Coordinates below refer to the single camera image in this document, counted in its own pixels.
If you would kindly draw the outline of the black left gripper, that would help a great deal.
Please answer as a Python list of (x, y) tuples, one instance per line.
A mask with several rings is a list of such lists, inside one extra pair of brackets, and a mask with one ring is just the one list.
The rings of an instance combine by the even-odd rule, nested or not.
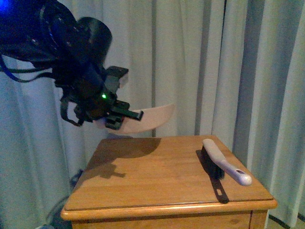
[(60, 113), (63, 120), (82, 126), (105, 119), (105, 127), (119, 130), (124, 118), (141, 121), (144, 112), (130, 111), (130, 104), (117, 99), (120, 80), (128, 69), (90, 65), (85, 71), (55, 68), (55, 86), (62, 89)]

